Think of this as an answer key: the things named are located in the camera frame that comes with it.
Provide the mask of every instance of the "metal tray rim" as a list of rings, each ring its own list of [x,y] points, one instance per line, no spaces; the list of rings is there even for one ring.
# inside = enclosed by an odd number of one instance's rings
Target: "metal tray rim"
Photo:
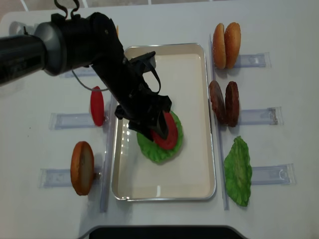
[[[207,100],[208,100],[208,105],[210,105],[210,100],[209,100],[209,93],[208,93],[208,75],[207,75],[207,61],[206,61],[206,53],[205,49],[200,45],[199,43],[181,43],[181,44],[165,44],[165,45],[144,45],[144,46],[130,46],[125,49],[124,53],[127,52],[127,50],[131,48],[140,48],[140,47],[158,47],[158,46],[176,46],[176,45],[189,45],[189,44],[196,44],[198,45],[202,51],[204,52],[204,63],[205,63],[205,77],[206,77],[206,90],[207,90]],[[116,127],[115,127],[115,136],[114,136],[114,145],[113,145],[113,154],[112,154],[112,175],[111,175],[111,191],[114,195],[114,197],[119,200],[119,201],[127,201],[127,202],[151,202],[151,201],[200,201],[200,200],[208,200],[210,199],[216,192],[216,170],[215,170],[215,157],[214,157],[214,146],[213,146],[213,132],[212,132],[212,125],[211,125],[211,108],[208,107],[208,112],[209,112],[209,128],[210,128],[210,144],[211,144],[211,152],[212,152],[212,165],[213,165],[213,172],[214,172],[214,188],[212,190],[212,193],[208,195],[207,197],[204,198],[121,198],[117,193],[115,193],[114,187],[113,187],[113,176],[114,176],[114,161],[115,161],[115,142],[117,138],[117,128],[118,128],[118,123],[119,119],[116,118]]]

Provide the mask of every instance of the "robotic arm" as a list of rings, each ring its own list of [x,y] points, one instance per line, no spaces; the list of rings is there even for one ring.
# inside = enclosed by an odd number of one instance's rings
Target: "robotic arm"
[[[0,85],[44,70],[57,76],[79,67],[92,66],[103,83],[119,102],[115,115],[130,121],[129,128],[150,140],[151,130],[166,139],[168,128],[164,112],[169,112],[168,96],[152,92],[143,79],[143,73],[152,71],[159,82],[155,52],[128,60],[124,55],[113,21],[101,13],[88,18],[74,15],[66,20],[52,14],[51,22],[41,23],[34,35],[0,38]],[[58,8],[67,9],[58,4]]]

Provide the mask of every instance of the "red tomato slice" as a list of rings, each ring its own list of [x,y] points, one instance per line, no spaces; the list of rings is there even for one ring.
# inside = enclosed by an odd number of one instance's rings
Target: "red tomato slice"
[[[100,91],[92,91],[91,93],[91,114],[96,126],[102,126],[104,123],[104,101]]]
[[[168,127],[168,136],[167,139],[161,138],[156,132],[151,130],[151,135],[153,137],[154,142],[161,148],[165,150],[173,149],[177,143],[178,138],[178,131],[175,124],[175,121],[173,119],[173,116],[171,116],[170,113],[164,113],[164,117],[166,120],[166,124]]]

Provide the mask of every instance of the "white tray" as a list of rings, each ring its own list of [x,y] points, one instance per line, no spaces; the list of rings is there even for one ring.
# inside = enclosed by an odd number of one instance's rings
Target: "white tray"
[[[130,47],[128,59],[156,52],[160,95],[168,95],[171,110],[183,126],[183,145],[172,160],[156,164],[145,158],[128,120],[117,120],[113,152],[112,191],[119,200],[196,200],[210,198],[216,188],[204,49],[196,43]],[[153,91],[158,83],[148,72]]]

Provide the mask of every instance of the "green lettuce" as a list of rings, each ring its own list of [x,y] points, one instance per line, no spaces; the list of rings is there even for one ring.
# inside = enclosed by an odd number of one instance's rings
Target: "green lettuce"
[[[226,191],[238,205],[246,207],[250,197],[251,177],[250,157],[246,142],[238,136],[234,139],[229,154],[224,161]]]

